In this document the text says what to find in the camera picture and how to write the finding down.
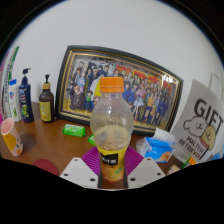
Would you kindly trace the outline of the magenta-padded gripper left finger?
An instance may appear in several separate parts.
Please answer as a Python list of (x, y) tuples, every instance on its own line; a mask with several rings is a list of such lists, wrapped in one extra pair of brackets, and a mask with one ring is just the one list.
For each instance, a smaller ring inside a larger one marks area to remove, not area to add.
[(84, 188), (97, 189), (100, 175), (100, 155), (93, 147), (81, 158), (74, 157), (60, 177)]

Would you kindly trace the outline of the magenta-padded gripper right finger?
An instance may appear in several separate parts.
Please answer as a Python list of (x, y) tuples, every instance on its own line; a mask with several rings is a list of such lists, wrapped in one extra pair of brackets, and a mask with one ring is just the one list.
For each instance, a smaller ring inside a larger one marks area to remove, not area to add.
[(125, 154), (124, 186), (127, 189), (140, 188), (165, 176), (157, 163), (150, 157), (143, 157), (129, 147)]

